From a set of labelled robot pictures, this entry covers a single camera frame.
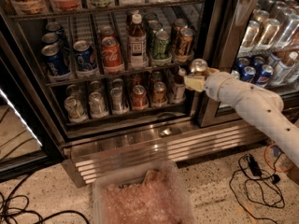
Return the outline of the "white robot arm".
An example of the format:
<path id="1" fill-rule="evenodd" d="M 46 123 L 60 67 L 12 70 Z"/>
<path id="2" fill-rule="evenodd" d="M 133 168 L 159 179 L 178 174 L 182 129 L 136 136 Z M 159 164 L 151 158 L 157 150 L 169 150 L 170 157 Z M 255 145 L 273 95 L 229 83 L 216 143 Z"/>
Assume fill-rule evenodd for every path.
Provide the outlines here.
<path id="1" fill-rule="evenodd" d="M 279 95 L 217 69 L 208 71 L 207 76 L 187 75 L 184 83 L 231 106 L 240 118 L 275 141 L 299 167 L 299 129 L 282 114 L 284 103 Z"/>

